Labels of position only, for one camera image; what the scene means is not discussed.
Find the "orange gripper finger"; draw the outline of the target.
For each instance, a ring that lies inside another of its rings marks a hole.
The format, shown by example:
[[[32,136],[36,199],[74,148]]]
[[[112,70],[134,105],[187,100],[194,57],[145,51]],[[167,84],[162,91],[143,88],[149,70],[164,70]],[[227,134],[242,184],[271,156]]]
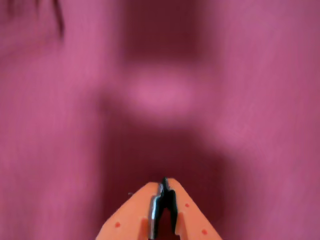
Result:
[[[149,182],[102,226],[97,240],[154,240],[163,207],[163,185]]]
[[[222,240],[199,207],[174,178],[163,178],[164,208],[170,212],[172,232],[181,240]]]

